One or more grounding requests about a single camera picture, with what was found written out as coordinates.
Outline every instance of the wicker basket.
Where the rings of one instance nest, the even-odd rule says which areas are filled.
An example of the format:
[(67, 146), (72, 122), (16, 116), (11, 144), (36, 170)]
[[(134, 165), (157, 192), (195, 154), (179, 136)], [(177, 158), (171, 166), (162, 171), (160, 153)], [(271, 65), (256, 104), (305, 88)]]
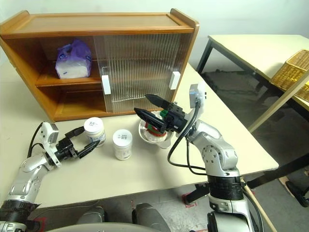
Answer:
[[(300, 50), (285, 62), (270, 82), (283, 90), (287, 90), (308, 69), (309, 51)], [(295, 95), (309, 102), (309, 81)]]

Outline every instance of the white jar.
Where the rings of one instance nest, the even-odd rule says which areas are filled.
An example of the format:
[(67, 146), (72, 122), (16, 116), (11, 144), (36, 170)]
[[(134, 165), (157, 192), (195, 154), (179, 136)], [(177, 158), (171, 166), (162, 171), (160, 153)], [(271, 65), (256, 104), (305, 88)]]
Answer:
[(119, 160), (130, 158), (132, 151), (132, 134), (125, 129), (117, 130), (112, 136), (115, 156)]
[(103, 122), (98, 117), (91, 117), (84, 123), (85, 132), (90, 142), (100, 140), (98, 146), (102, 146), (106, 140)]

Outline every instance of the beige table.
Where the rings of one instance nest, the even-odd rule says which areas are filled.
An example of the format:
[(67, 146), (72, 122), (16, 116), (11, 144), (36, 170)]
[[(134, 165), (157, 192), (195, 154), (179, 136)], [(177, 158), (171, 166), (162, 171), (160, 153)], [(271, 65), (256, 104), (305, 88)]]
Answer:
[[(197, 67), (199, 74), (203, 71), (212, 48), (244, 70), (253, 73), (257, 79), (261, 76), (268, 82), (293, 54), (301, 49), (309, 50), (309, 39), (301, 35), (210, 35)], [(291, 97), (309, 111), (309, 102), (294, 96), (306, 82), (304, 78), (294, 88), (290, 88), (290, 91), (261, 115), (248, 130), (253, 132)]]
[[(31, 137), (47, 115), (21, 81), (16, 71), (5, 63), (0, 68), (0, 202), (5, 200), (19, 164), (26, 158)], [(176, 95), (176, 101), (189, 112), (189, 87), (202, 78), (190, 65)], [(273, 170), (276, 161), (259, 145), (247, 129), (207, 86), (207, 101), (202, 119), (215, 126), (223, 137), (234, 146), (239, 156), (238, 168), (242, 175)], [(146, 144), (138, 135), (139, 118), (136, 115), (102, 118), (107, 141), (102, 147), (81, 160), (64, 161), (61, 168), (52, 170), (43, 179), (36, 203), (48, 207), (114, 196), (168, 189), (182, 185), (205, 182), (204, 176), (191, 174), (186, 168), (171, 166), (167, 162), (168, 150)], [(84, 120), (56, 123), (59, 139), (64, 133), (83, 125)], [(112, 134), (120, 128), (133, 134), (133, 154), (126, 161), (113, 155)], [(81, 149), (87, 139), (80, 136), (73, 140)], [(185, 141), (175, 150), (172, 160), (185, 163)], [(203, 165), (199, 151), (190, 146), (192, 164)]]

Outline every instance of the tissue package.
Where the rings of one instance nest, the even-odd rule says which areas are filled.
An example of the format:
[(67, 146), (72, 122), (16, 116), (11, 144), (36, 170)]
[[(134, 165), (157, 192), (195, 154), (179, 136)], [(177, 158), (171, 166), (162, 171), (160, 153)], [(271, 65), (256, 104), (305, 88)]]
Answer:
[(58, 48), (56, 70), (59, 78), (88, 77), (91, 71), (91, 51), (82, 41)]

